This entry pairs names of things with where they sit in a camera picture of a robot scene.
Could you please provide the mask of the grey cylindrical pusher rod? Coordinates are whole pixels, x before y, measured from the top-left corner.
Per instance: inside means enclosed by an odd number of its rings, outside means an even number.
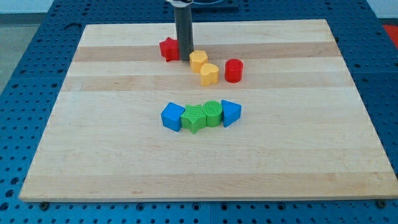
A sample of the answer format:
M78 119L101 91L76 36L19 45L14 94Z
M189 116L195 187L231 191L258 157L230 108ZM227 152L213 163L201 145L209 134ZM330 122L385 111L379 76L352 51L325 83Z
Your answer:
M174 7L174 16L180 60L189 61L190 54L194 51L192 10L190 5Z

